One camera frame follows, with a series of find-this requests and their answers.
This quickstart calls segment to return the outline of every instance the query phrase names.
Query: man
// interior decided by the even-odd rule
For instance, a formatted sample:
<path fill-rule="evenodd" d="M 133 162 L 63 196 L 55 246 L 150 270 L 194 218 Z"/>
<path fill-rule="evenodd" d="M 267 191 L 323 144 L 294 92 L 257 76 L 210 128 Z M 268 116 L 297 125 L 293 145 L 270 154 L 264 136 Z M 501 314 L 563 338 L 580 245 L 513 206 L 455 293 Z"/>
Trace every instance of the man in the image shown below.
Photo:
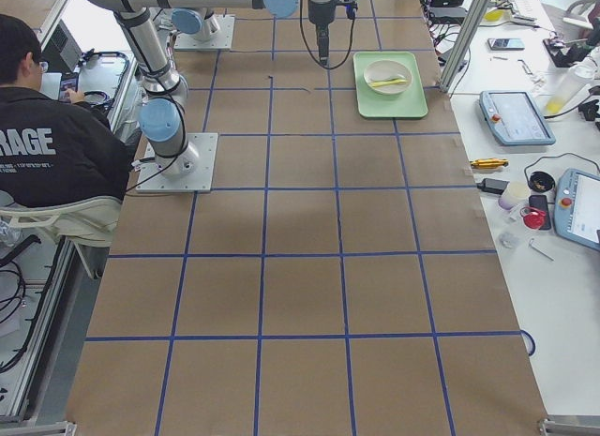
<path fill-rule="evenodd" d="M 122 199 L 130 156 L 100 111 L 39 92 L 47 64 L 33 30 L 0 14 L 0 189 L 27 207 L 110 195 Z"/>

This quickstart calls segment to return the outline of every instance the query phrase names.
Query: black hair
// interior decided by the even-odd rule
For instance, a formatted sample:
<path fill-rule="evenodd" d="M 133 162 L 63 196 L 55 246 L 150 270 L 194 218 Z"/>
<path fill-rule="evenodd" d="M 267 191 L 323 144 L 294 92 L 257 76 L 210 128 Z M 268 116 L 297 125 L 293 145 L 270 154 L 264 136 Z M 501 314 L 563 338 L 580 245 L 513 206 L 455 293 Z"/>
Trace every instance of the black hair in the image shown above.
<path fill-rule="evenodd" d="M 21 19 L 0 14 L 0 84 L 17 81 L 19 63 L 29 52 L 34 62 L 41 61 L 41 46 L 34 30 Z"/>

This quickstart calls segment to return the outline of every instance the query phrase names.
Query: phone screen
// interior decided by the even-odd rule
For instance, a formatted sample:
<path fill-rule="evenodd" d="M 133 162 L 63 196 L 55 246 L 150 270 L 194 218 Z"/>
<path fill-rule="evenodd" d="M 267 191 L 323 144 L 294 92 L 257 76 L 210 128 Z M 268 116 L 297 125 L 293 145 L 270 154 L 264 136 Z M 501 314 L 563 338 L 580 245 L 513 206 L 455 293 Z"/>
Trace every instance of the phone screen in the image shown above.
<path fill-rule="evenodd" d="M 79 82 L 79 75 L 77 73 L 64 73 L 60 79 L 60 88 L 58 91 L 58 101 L 69 103 L 70 100 L 67 95 L 67 89 L 77 90 L 77 84 Z"/>
<path fill-rule="evenodd" d="M 525 44 L 519 38 L 488 39 L 491 50 L 524 50 Z"/>

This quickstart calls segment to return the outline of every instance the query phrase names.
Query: bottle with yellow liquid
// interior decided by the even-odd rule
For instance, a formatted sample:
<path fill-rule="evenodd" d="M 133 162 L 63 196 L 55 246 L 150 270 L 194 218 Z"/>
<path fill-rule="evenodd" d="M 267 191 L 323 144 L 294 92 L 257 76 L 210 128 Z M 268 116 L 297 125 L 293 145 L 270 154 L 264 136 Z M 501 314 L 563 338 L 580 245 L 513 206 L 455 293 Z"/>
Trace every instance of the bottle with yellow liquid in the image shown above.
<path fill-rule="evenodd" d="M 595 67 L 587 64 L 575 64 L 569 68 L 562 79 L 556 92 L 546 104 L 548 115 L 558 114 L 564 105 L 573 98 L 586 84 L 593 80 L 596 73 Z"/>

